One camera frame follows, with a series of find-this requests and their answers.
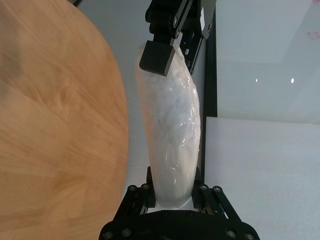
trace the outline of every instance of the white plastic bag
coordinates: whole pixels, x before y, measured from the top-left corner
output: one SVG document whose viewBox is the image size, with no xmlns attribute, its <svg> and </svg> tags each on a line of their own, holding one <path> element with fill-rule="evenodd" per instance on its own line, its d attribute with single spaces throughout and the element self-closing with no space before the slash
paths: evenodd
<svg viewBox="0 0 320 240">
<path fill-rule="evenodd" d="M 191 197 L 200 142 L 199 98 L 178 46 L 167 77 L 136 65 L 138 93 L 157 205 L 178 209 Z"/>
</svg>

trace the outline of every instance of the robotic arm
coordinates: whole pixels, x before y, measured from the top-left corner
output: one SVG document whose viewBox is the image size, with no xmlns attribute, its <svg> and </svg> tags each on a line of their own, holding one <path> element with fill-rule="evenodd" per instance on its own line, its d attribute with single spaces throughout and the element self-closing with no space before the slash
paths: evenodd
<svg viewBox="0 0 320 240">
<path fill-rule="evenodd" d="M 196 170 L 192 202 L 195 209 L 162 210 L 147 213 L 156 206 L 151 169 L 146 183 L 131 185 L 113 221 L 101 230 L 99 240 L 260 240 L 257 232 L 241 221 L 219 186 L 202 184 Z"/>
<path fill-rule="evenodd" d="M 145 13 L 153 41 L 147 41 L 140 68 L 167 76 L 175 54 L 174 40 L 180 43 L 185 64 L 194 72 L 203 39 L 210 35 L 216 0 L 152 0 Z"/>
<path fill-rule="evenodd" d="M 140 68 L 166 76 L 172 63 L 174 40 L 183 34 L 180 48 L 192 74 L 203 39 L 212 29 L 216 0 L 152 0 L 145 14 L 153 41 L 147 41 Z M 99 240 L 260 240 L 257 232 L 241 221 L 219 186 L 203 184 L 200 171 L 192 191 L 195 209 L 162 210 L 156 206 L 151 168 L 146 183 L 131 185 L 113 221 L 101 230 Z"/>
</svg>

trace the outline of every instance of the black frame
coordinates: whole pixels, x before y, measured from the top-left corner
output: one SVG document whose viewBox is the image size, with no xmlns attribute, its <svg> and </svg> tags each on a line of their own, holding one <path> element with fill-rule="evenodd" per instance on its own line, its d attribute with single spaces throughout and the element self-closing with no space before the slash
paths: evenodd
<svg viewBox="0 0 320 240">
<path fill-rule="evenodd" d="M 216 10 L 212 31 L 205 43 L 204 97 L 202 120 L 201 177 L 205 181 L 207 117 L 218 117 Z"/>
</svg>

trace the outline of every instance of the bolt head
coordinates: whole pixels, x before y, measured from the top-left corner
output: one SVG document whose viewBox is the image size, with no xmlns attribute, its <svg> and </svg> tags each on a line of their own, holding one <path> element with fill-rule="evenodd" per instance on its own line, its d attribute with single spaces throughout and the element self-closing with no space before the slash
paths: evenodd
<svg viewBox="0 0 320 240">
<path fill-rule="evenodd" d="M 236 237 L 236 232 L 232 229 L 227 229 L 226 230 L 226 235 L 229 237 L 229 238 L 232 238 L 234 239 Z"/>
<path fill-rule="evenodd" d="M 186 212 L 186 215 L 191 217 L 191 216 L 194 215 L 194 213 L 193 213 L 192 211 L 187 211 L 187 212 Z"/>
<path fill-rule="evenodd" d="M 114 234 L 110 231 L 107 231 L 102 235 L 103 239 L 105 239 L 105 240 L 110 240 L 113 238 L 113 236 L 114 236 Z"/>
<path fill-rule="evenodd" d="M 218 186 L 215 186 L 215 187 L 213 188 L 213 190 L 216 191 L 216 192 L 220 192 L 220 191 L 221 191 L 221 188 L 218 187 Z"/>
<path fill-rule="evenodd" d="M 129 191 L 131 191 L 131 192 L 133 192 L 133 191 L 135 191 L 136 190 L 136 187 L 135 186 L 129 186 Z"/>
<path fill-rule="evenodd" d="M 207 189 L 208 189 L 208 187 L 207 187 L 206 185 L 202 185 L 200 188 L 201 188 L 202 190 L 207 190 Z"/>
<path fill-rule="evenodd" d="M 255 237 L 254 237 L 251 233 L 246 233 L 246 234 L 245 234 L 245 238 L 246 238 L 247 240 L 255 240 Z"/>
<path fill-rule="evenodd" d="M 121 232 L 121 235 L 124 237 L 129 237 L 131 234 L 132 234 L 132 231 L 129 228 L 125 228 Z"/>
<path fill-rule="evenodd" d="M 179 34 L 180 34 L 180 31 L 179 31 L 179 29 L 177 29 L 177 30 L 175 31 L 175 37 L 176 37 L 176 38 L 179 37 Z"/>
<path fill-rule="evenodd" d="M 168 212 L 167 212 L 167 211 L 162 211 L 162 212 L 161 212 L 161 215 L 162 215 L 162 216 L 168 216 Z"/>
<path fill-rule="evenodd" d="M 175 16 L 173 19 L 173 27 L 175 28 L 178 24 L 178 18 Z"/>
</svg>

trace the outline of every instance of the wooden table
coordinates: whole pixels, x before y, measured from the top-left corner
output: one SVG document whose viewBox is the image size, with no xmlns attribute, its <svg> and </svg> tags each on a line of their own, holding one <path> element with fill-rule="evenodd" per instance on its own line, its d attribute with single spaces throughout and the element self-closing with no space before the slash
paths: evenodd
<svg viewBox="0 0 320 240">
<path fill-rule="evenodd" d="M 0 34 L 0 239 L 98 239 L 128 158 L 115 58 L 66 0 L 0 0 Z"/>
</svg>

